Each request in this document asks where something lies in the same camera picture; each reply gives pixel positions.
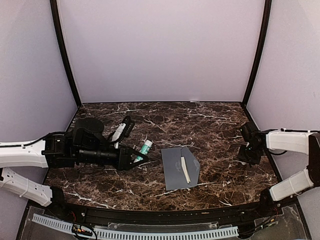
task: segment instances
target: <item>glue stick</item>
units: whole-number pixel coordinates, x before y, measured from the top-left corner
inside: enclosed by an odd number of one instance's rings
[[[152,146],[152,141],[146,140],[143,146],[141,147],[140,153],[146,155],[149,152],[149,149]],[[140,156],[137,156],[134,160],[134,163],[141,161],[143,158]]]

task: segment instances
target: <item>brown marble surface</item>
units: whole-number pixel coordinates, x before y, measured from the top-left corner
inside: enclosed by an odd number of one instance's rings
[[[84,104],[75,116],[94,117],[108,135],[126,116],[136,122],[122,142],[139,150],[153,142],[150,162],[129,171],[81,164],[50,169],[45,184],[63,189],[69,203],[138,211],[181,211],[220,208],[259,200],[260,191],[275,184],[266,157],[259,165],[237,161],[244,143],[239,127],[248,121],[238,103],[137,102]],[[187,146],[200,163],[198,186],[166,191],[161,149]]]

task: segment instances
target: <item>white panel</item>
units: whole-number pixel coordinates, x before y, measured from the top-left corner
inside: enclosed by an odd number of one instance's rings
[[[0,142],[65,130],[75,111],[50,1],[0,1]],[[17,172],[41,183],[46,169],[20,167]],[[1,240],[16,239],[26,203],[0,189]]]
[[[241,101],[263,0],[59,0],[83,102]]]
[[[320,129],[320,1],[274,0],[257,79],[248,104],[260,129]],[[283,178],[308,157],[276,157]],[[320,239],[320,189],[300,203],[313,239]]]

